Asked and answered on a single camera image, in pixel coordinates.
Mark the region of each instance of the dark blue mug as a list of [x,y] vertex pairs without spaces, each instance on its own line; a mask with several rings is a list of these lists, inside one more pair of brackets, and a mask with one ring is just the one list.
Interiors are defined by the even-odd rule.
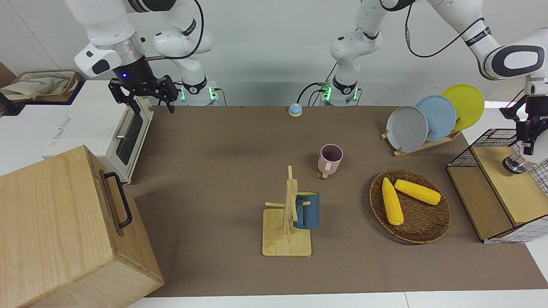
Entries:
[[298,192],[296,198],[297,221],[293,226],[312,230],[319,227],[319,193]]

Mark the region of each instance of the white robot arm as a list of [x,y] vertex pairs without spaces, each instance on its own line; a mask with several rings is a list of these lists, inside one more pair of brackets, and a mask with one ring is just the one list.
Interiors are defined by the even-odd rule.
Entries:
[[[479,72],[484,78],[496,81],[526,76],[525,97],[514,108],[502,112],[505,117],[516,121],[518,140],[523,141],[524,145],[523,154],[532,156],[537,137],[548,129],[548,64],[545,58],[548,51],[548,28],[541,28],[514,44],[501,46],[482,18],[483,0],[426,1],[455,29],[474,53]],[[328,88],[330,95],[324,96],[330,96],[330,104],[344,106],[351,101],[359,73],[356,58],[380,48],[383,41],[380,25],[387,12],[404,9],[414,2],[363,0],[360,3],[356,15],[357,30],[339,37],[331,44],[331,54],[338,64]],[[408,29],[406,39],[411,50]],[[526,104],[526,112],[529,114],[527,121],[520,121],[516,116],[517,109],[523,104]]]
[[[201,63],[192,56],[212,48],[209,33],[195,31],[196,21],[185,13],[187,1],[183,0],[65,0],[76,20],[85,28],[90,43],[75,57],[78,67],[88,76],[95,77],[112,70],[116,78],[109,88],[120,103],[135,105],[133,96],[153,96],[164,101],[170,112],[174,109],[170,102],[177,100],[178,90],[168,75],[156,78],[148,64],[151,59],[172,59],[181,69],[181,82],[188,75],[190,80],[209,79],[203,74]],[[174,27],[165,34],[160,32],[155,46],[165,56],[146,58],[135,26],[129,21],[129,12],[164,12],[166,22]],[[121,91],[130,92],[126,96]]]
[[210,51],[213,48],[213,38],[209,31],[200,31],[196,19],[190,13],[189,3],[194,4],[194,1],[177,0],[171,10],[162,12],[164,21],[173,28],[157,33],[154,37],[154,47],[179,69],[182,84],[181,100],[184,104],[207,106],[215,104],[217,100],[215,82],[206,76],[202,63],[196,57],[181,57]]

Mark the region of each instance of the corn cob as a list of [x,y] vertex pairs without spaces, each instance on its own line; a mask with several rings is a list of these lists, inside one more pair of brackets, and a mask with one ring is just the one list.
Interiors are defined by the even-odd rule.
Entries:
[[435,190],[404,180],[397,180],[394,188],[433,206],[437,205],[442,198]]
[[403,223],[402,206],[399,203],[396,190],[388,178],[383,179],[383,201],[386,217],[391,225],[399,226]]

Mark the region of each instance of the mug handle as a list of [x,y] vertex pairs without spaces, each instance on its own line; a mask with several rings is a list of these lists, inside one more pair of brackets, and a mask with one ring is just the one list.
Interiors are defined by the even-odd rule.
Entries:
[[322,178],[326,179],[331,171],[331,163],[326,163],[326,166],[323,169]]

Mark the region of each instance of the oven window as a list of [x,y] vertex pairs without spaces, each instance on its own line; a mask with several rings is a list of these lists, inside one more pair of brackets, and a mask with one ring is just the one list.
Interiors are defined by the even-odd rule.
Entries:
[[129,159],[131,158],[133,149],[135,148],[135,144],[137,143],[137,138],[139,137],[139,133],[141,132],[142,128],[142,122],[143,121],[141,115],[136,114],[133,118],[131,126],[129,127],[127,137],[125,139],[121,139],[118,143],[116,155],[126,166],[129,163]]

